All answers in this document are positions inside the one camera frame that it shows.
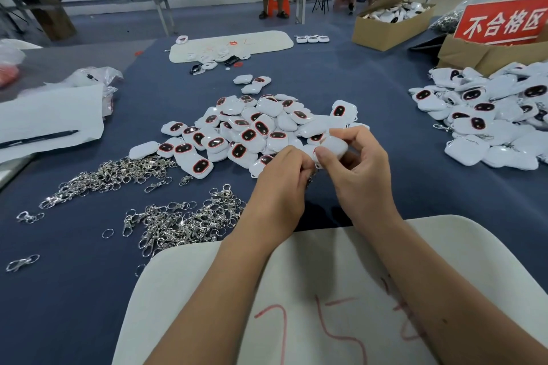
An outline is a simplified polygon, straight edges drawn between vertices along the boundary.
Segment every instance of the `box of white devices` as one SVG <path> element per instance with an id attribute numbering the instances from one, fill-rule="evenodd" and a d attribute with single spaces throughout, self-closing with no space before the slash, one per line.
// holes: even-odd
<path id="1" fill-rule="evenodd" d="M 356 18 L 352 42 L 389 50 L 425 31 L 434 15 L 434 6 L 404 0 L 377 0 Z"/>

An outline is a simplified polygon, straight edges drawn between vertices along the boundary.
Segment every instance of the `open cardboard box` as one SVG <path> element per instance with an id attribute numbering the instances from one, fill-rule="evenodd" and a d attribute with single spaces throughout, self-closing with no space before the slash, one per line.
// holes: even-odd
<path id="1" fill-rule="evenodd" d="M 485 45 L 447 35 L 438 58 L 440 68 L 463 69 L 470 66 L 486 76 L 511 62 L 529 65 L 545 61 L 548 59 L 548 24 L 544 25 L 534 43 L 522 45 Z"/>
<path id="2" fill-rule="evenodd" d="M 369 5 L 367 9 L 360 12 L 354 25 L 354 34 L 352 42 L 367 46 L 376 50 L 389 50 L 390 48 L 407 41 L 415 35 L 425 31 L 430 24 L 430 19 L 434 16 L 434 6 L 430 3 L 423 3 L 430 9 L 422 12 L 420 15 L 398 23 L 386 23 L 374 19 L 364 19 L 368 13 L 375 10 L 387 9 L 393 7 L 404 0 L 377 0 Z"/>

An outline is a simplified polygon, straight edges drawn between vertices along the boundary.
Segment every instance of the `red sign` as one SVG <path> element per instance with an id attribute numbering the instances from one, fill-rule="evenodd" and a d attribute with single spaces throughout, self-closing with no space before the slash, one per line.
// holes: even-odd
<path id="1" fill-rule="evenodd" d="M 455 38 L 487 45 L 533 42 L 548 21 L 548 0 L 505 0 L 464 9 Z"/>

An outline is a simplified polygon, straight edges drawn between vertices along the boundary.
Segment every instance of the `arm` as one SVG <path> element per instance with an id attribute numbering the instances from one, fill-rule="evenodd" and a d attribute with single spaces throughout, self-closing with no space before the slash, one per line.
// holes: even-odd
<path id="1" fill-rule="evenodd" d="M 388 156 L 365 127 L 333 129 L 360 155 L 316 149 L 342 209 L 371 243 L 446 365 L 548 362 L 548 349 L 509 319 L 401 219 Z"/>
<path id="2" fill-rule="evenodd" d="M 238 225 L 145 365 L 235 363 L 261 271 L 297 227 L 314 168 L 294 147 L 264 168 Z"/>

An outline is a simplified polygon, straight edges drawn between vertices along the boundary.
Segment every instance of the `blue tablecloth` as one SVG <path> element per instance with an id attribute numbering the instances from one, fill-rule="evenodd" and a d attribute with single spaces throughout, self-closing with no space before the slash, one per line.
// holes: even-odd
<path id="1" fill-rule="evenodd" d="M 160 128 L 170 120 L 191 125 L 222 96 L 239 94 L 238 74 L 267 75 L 265 93 L 296 96 L 314 113 L 328 113 L 344 99 L 357 105 L 359 121 L 371 126 L 390 155 L 394 198 L 404 218 L 458 214 L 482 224 L 500 239 L 548 289 L 548 166 L 534 172 L 464 167 L 443 153 L 450 136 L 432 128 L 407 89 L 428 83 L 428 57 L 406 48 L 431 36 L 425 33 L 388 52 L 353 44 L 351 28 L 323 24 L 284 27 L 294 34 L 325 34 L 330 43 L 296 44 L 290 50 L 253 55 L 243 67 L 191 76 L 190 64 L 173 64 L 173 39 L 156 41 L 126 71 L 116 94 L 116 110 L 98 141 L 40 155 L 1 193 L 0 259 L 8 262 L 40 254 L 32 266 L 0 274 L 0 351 L 5 364 L 109 364 L 137 278 L 145 259 L 140 234 L 122 238 L 128 209 L 171 201 L 201 202 L 208 190 L 230 183 L 243 200 L 255 180 L 231 161 L 215 163 L 201 181 L 178 186 L 184 173 L 170 169 L 170 185 L 145 194 L 145 185 L 90 194 L 46 210 L 41 221 L 18 224 L 22 210 L 57 191 L 57 185 L 100 163 L 117 160 L 149 140 L 165 139 Z M 210 35 L 227 34 L 225 31 Z M 347 225 L 326 173 L 306 193 L 299 229 Z M 114 237 L 101 233 L 113 228 Z"/>

